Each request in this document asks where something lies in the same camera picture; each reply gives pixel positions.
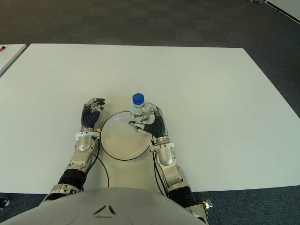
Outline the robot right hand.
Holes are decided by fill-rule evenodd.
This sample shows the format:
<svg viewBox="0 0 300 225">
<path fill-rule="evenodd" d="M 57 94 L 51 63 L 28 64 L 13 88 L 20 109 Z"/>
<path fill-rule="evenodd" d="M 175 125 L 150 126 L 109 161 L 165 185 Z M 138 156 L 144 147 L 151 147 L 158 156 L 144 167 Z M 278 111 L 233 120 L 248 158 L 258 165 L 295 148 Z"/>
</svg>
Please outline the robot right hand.
<svg viewBox="0 0 300 225">
<path fill-rule="evenodd" d="M 161 108 L 150 103 L 150 112 L 154 115 L 154 121 L 151 124 L 144 124 L 141 122 L 130 121 L 128 125 L 137 130 L 144 131 L 153 135 L 155 138 L 167 137 L 168 131 L 165 125 L 165 120 Z"/>
</svg>

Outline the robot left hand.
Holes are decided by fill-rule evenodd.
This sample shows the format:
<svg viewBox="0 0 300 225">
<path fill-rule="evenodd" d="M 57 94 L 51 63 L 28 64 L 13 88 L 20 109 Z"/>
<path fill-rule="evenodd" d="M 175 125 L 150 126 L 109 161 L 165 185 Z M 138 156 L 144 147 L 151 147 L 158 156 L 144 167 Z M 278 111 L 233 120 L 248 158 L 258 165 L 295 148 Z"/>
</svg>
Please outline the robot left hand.
<svg viewBox="0 0 300 225">
<path fill-rule="evenodd" d="M 104 98 L 92 98 L 84 104 L 81 116 L 82 128 L 94 128 L 101 111 L 104 109 L 104 104 Z"/>
</svg>

